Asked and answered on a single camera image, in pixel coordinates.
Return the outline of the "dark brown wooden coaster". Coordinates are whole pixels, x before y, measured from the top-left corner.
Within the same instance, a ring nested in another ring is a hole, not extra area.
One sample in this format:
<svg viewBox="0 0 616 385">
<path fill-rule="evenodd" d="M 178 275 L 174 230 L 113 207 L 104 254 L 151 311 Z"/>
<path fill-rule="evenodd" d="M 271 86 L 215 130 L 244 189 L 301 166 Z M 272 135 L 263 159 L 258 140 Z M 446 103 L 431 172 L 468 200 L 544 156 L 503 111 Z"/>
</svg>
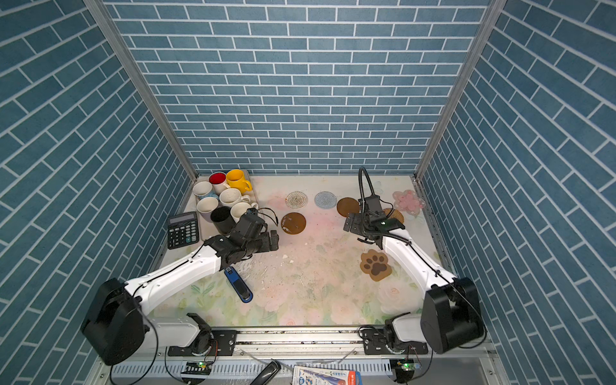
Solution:
<svg viewBox="0 0 616 385">
<path fill-rule="evenodd" d="M 344 197 L 338 201 L 336 209 L 340 216 L 347 218 L 349 214 L 360 213 L 361 205 L 357 199 Z"/>
</svg>

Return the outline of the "cork paw coaster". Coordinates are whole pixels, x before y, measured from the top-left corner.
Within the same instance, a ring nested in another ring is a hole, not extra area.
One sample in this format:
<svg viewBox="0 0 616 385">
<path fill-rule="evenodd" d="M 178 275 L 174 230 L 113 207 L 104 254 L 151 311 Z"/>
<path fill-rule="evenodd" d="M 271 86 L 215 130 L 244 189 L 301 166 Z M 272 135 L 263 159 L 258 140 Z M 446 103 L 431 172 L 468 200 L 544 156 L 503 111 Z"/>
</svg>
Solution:
<svg viewBox="0 0 616 385">
<path fill-rule="evenodd" d="M 392 268 L 389 265 L 388 255 L 377 250 L 368 250 L 361 254 L 360 269 L 374 282 L 380 282 L 389 277 Z"/>
</svg>

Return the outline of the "glossy brown scratched coaster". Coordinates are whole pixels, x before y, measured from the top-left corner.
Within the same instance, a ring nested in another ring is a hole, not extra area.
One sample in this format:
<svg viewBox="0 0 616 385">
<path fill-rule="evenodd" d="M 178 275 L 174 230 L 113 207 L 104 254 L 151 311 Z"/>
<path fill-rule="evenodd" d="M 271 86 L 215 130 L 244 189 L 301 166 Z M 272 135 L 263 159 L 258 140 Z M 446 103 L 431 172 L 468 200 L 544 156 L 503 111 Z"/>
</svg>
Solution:
<svg viewBox="0 0 616 385">
<path fill-rule="evenodd" d="M 281 220 L 281 229 L 290 235 L 301 234 L 306 229 L 306 218 L 297 212 L 287 213 Z"/>
</svg>

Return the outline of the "light blue woven coaster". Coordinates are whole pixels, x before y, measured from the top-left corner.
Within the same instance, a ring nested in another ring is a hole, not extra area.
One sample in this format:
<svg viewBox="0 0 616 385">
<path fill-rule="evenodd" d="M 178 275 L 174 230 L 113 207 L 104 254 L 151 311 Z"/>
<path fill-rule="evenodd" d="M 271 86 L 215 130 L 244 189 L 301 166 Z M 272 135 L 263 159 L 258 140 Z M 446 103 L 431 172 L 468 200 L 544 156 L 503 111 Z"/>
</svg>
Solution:
<svg viewBox="0 0 616 385">
<path fill-rule="evenodd" d="M 333 192 L 321 191 L 315 195 L 314 203 L 321 209 L 329 210 L 335 208 L 338 203 L 338 198 Z"/>
</svg>

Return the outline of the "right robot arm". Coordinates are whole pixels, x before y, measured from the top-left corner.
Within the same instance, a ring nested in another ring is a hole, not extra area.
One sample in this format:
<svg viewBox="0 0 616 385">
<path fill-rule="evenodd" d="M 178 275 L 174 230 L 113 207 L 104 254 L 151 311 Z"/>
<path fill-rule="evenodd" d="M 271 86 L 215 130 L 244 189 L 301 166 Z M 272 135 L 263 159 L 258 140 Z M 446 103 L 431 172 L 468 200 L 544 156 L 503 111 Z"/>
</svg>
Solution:
<svg viewBox="0 0 616 385">
<path fill-rule="evenodd" d="M 473 348 L 484 342 L 487 330 L 481 315 L 478 290 L 473 280 L 459 278 L 432 260 L 412 240 L 404 225 L 388 216 L 380 197 L 359 199 L 358 213 L 347 215 L 343 229 L 361 242 L 376 245 L 383 256 L 363 257 L 361 269 L 374 278 L 389 272 L 393 258 L 422 290 L 421 313 L 404 313 L 385 321 L 383 334 L 388 349 L 396 354 L 419 348 L 420 353 L 443 354 L 454 348 Z"/>
</svg>

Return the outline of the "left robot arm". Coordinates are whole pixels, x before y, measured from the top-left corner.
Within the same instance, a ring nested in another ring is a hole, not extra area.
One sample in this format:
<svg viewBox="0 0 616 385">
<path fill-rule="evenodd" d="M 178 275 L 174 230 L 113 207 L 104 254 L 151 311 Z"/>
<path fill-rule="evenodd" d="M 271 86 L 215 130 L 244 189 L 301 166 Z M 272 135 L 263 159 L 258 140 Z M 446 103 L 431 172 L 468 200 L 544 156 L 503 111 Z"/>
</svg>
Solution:
<svg viewBox="0 0 616 385">
<path fill-rule="evenodd" d="M 186 348 L 192 355 L 213 350 L 210 325 L 196 313 L 154 321 L 149 314 L 161 303 L 205 277 L 227 270 L 256 253 L 279 248 L 279 235 L 268 229 L 257 210 L 243 214 L 227 235 L 215 235 L 202 246 L 152 273 L 121 282 L 104 282 L 92 300 L 81 332 L 105 365 L 111 367 L 143 349 Z"/>
</svg>

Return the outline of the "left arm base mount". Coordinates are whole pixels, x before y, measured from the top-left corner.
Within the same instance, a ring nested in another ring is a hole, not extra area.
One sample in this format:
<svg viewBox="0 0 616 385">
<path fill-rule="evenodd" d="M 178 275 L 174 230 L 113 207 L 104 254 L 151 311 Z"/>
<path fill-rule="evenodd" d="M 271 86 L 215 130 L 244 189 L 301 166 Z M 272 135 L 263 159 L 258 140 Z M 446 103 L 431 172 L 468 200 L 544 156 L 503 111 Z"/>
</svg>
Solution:
<svg viewBox="0 0 616 385">
<path fill-rule="evenodd" d="M 167 355 L 171 357 L 212 357 L 232 356 L 237 343 L 237 330 L 213 329 L 197 313 L 187 313 L 182 319 L 188 326 L 181 328 L 181 342 L 184 337 L 192 336 L 189 343 L 181 346 L 179 343 L 168 346 Z"/>
</svg>

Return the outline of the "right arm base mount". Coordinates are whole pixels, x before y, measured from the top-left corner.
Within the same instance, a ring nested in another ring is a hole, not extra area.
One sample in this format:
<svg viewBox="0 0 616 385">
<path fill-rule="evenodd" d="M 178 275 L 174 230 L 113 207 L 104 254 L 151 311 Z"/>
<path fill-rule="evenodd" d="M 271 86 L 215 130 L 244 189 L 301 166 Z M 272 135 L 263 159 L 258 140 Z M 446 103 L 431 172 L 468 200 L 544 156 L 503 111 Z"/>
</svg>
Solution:
<svg viewBox="0 0 616 385">
<path fill-rule="evenodd" d="M 398 342 L 393 334 L 384 328 L 373 326 L 360 326 L 357 334 L 362 341 L 365 355 L 426 355 L 428 344 L 410 341 Z"/>
</svg>

